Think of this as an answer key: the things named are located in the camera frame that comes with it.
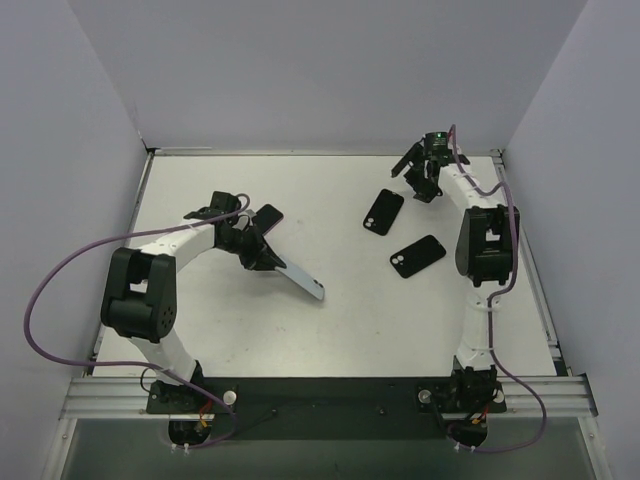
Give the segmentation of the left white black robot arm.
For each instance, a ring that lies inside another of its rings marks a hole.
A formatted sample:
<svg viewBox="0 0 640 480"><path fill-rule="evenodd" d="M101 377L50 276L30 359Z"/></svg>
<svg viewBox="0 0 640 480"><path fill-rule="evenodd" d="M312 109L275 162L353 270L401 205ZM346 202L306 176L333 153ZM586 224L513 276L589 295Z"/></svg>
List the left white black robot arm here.
<svg viewBox="0 0 640 480"><path fill-rule="evenodd" d="M183 411L202 405L205 387L201 365L174 330L179 271L213 249L237 256L247 270L273 271L285 265L265 240L284 215L266 204L255 213L235 216L240 208L237 195L215 191L207 206L184 215L178 230L141 247L118 248L111 257L101 322L129 340L147 363L160 367L158 380Z"/></svg>

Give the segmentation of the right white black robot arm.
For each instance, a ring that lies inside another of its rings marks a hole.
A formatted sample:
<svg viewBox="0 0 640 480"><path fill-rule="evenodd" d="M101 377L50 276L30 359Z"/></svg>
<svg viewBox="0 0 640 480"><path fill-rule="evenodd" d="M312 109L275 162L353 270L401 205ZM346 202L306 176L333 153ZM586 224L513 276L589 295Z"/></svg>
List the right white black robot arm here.
<svg viewBox="0 0 640 480"><path fill-rule="evenodd" d="M462 215L455 265L466 279L466 306L454 355L451 397L460 404L488 402L498 390L493 332L501 296L517 280L519 211L504 181L483 187L463 164L456 128L424 135L392 168L402 174L414 197L429 203L446 196Z"/></svg>

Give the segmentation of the purple smartphone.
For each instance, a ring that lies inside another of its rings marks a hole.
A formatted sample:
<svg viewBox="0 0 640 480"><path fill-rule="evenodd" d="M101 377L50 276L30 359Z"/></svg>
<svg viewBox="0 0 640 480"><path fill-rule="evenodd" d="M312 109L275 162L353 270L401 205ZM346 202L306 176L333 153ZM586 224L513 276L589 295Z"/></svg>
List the purple smartphone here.
<svg viewBox="0 0 640 480"><path fill-rule="evenodd" d="M262 235L269 233L284 219L284 214L272 204L265 204L251 217L252 224Z"/></svg>

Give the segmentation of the silver white smartphone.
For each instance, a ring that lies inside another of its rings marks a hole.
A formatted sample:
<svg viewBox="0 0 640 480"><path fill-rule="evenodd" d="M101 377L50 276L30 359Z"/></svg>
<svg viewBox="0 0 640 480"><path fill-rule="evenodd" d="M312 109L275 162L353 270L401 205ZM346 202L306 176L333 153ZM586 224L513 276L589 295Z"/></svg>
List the silver white smartphone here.
<svg viewBox="0 0 640 480"><path fill-rule="evenodd" d="M307 273L304 269L290 261L285 256L281 256L280 260L283 266L277 266L276 271L284 275L288 280L292 281L298 287L305 290L308 294L318 301L325 298L325 288L323 284Z"/></svg>

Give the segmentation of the black phone case with phone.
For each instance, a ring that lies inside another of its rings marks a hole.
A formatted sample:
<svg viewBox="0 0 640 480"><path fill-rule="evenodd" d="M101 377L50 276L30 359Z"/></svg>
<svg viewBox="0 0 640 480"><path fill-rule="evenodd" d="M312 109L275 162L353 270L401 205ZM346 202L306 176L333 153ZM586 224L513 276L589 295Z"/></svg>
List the black phone case with phone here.
<svg viewBox="0 0 640 480"><path fill-rule="evenodd" d="M403 279L408 279L446 256L445 247L433 235L426 235L392 254L391 266Z"/></svg>

